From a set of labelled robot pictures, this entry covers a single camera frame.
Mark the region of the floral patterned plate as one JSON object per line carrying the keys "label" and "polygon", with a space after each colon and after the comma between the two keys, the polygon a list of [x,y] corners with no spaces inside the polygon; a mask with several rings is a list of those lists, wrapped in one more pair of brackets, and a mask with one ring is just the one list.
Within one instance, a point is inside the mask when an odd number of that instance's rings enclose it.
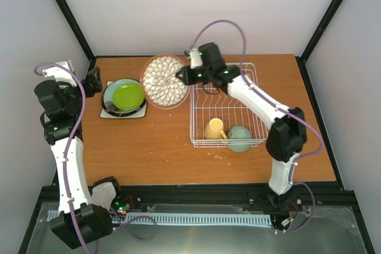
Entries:
{"label": "floral patterned plate", "polygon": [[148,60],[140,75],[145,99],[154,107],[173,109],[188,97],[189,87],[176,77],[185,65],[174,55],[157,55]]}

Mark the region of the white wire dish rack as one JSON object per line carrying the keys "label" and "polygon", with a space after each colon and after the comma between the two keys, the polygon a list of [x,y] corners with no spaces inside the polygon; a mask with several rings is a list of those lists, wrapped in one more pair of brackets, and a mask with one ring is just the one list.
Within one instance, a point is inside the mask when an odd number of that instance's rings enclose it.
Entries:
{"label": "white wire dish rack", "polygon": [[[247,128],[251,136],[247,139],[205,138],[204,130],[213,118],[219,118],[225,132],[236,126]],[[190,140],[196,148],[225,148],[234,145],[256,147],[266,141],[268,129],[247,106],[237,99],[217,90],[211,84],[190,87]]]}

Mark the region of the yellow ceramic mug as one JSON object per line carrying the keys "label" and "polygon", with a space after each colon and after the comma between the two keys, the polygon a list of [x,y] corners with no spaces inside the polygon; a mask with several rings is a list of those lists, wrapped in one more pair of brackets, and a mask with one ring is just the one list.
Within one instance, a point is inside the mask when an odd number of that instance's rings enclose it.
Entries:
{"label": "yellow ceramic mug", "polygon": [[223,121],[219,118],[212,118],[205,126],[204,137],[206,140],[227,139]]}

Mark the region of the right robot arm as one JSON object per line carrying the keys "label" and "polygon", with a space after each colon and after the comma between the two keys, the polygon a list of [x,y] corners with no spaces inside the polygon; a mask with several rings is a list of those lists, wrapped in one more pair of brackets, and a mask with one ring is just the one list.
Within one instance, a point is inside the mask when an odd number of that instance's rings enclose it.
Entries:
{"label": "right robot arm", "polygon": [[190,49],[185,55],[189,66],[176,72],[183,84],[210,83],[244,104],[266,125],[266,150],[272,158],[268,186],[276,199],[287,194],[293,186],[296,161],[307,141],[302,109],[290,109],[261,90],[245,75],[242,64],[226,64],[215,43]]}

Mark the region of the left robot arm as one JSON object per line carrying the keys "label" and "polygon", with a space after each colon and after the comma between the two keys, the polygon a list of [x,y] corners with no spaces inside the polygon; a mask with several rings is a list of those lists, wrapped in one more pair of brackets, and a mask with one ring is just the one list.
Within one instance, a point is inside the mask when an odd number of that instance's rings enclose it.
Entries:
{"label": "left robot arm", "polygon": [[60,190],[59,216],[51,220],[52,232],[69,248],[82,247],[113,232],[111,208],[124,201],[118,181],[103,178],[88,187],[83,164],[82,117],[86,98],[102,91],[100,70],[93,68],[83,80],[70,61],[38,64],[34,73],[46,79],[34,89],[44,111],[40,116],[44,137],[51,148]]}

